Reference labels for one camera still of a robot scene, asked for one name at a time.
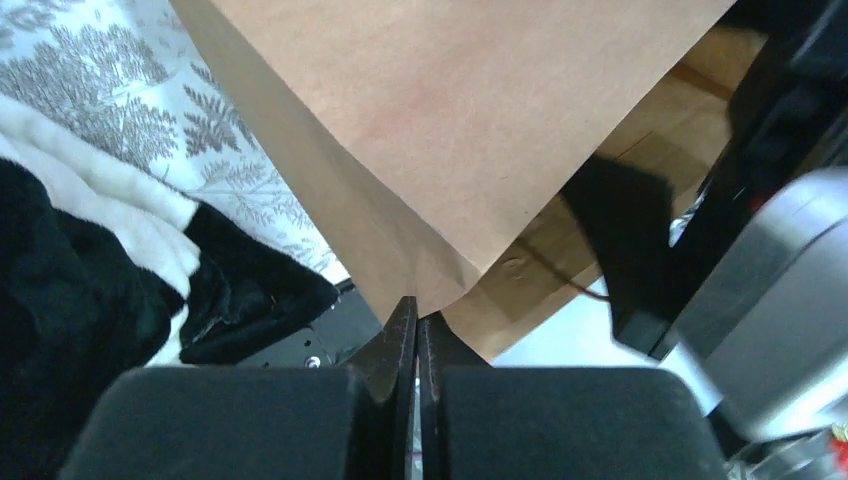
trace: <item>black fuzzy fabric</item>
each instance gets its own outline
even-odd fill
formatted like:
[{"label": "black fuzzy fabric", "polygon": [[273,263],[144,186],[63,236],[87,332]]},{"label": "black fuzzy fabric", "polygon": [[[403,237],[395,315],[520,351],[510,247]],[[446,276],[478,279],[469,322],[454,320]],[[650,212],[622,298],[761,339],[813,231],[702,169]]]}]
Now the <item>black fuzzy fabric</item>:
[{"label": "black fuzzy fabric", "polygon": [[201,250],[180,359],[238,362],[300,330],[338,299],[324,277],[262,245],[201,204],[185,231]]},{"label": "black fuzzy fabric", "polygon": [[168,336],[179,295],[0,161],[0,478],[49,476],[98,396]]},{"label": "black fuzzy fabric", "polygon": [[100,394],[166,344],[185,306],[182,360],[228,364],[338,297],[208,205],[183,233],[200,248],[188,298],[135,265],[113,232],[57,210],[32,173],[0,159],[0,479],[52,478]]}]

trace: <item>silver metal part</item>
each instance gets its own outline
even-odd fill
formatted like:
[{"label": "silver metal part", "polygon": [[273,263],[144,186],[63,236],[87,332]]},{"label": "silver metal part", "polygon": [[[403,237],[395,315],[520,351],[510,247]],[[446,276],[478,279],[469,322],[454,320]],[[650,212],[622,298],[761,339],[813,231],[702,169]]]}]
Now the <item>silver metal part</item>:
[{"label": "silver metal part", "polygon": [[837,468],[830,448],[831,435],[823,431],[781,445],[760,464],[750,469],[750,480],[837,480],[845,474]]},{"label": "silver metal part", "polygon": [[751,441],[848,415],[848,169],[793,182],[750,222],[674,330]]},{"label": "silver metal part", "polygon": [[321,366],[321,359],[318,357],[309,357],[303,362],[306,368],[318,368]]}]

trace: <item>white fern-patterned fabric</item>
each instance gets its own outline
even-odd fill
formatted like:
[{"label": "white fern-patterned fabric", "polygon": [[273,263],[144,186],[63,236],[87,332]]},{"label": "white fern-patterned fabric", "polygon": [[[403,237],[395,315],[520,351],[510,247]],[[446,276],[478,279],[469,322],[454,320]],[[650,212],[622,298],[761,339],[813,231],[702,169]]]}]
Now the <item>white fern-patterned fabric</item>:
[{"label": "white fern-patterned fabric", "polygon": [[0,92],[331,282],[348,278],[168,0],[0,0]]}]

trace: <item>brown paper bag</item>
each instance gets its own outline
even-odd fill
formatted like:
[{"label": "brown paper bag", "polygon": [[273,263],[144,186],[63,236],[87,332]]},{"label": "brown paper bag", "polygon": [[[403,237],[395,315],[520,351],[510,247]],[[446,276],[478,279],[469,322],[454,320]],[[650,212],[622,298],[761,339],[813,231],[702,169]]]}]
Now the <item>brown paper bag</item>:
[{"label": "brown paper bag", "polygon": [[172,0],[378,317],[468,292],[733,0]]}]

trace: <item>black foam pad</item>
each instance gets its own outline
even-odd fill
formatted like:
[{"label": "black foam pad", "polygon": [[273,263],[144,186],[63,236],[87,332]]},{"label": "black foam pad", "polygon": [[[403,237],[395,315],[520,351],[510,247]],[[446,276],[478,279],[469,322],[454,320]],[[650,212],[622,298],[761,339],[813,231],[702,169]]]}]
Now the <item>black foam pad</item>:
[{"label": "black foam pad", "polygon": [[695,399],[665,371],[448,368],[443,388],[451,480],[726,478]]},{"label": "black foam pad", "polygon": [[101,398],[60,478],[359,478],[345,369],[145,369]]}]

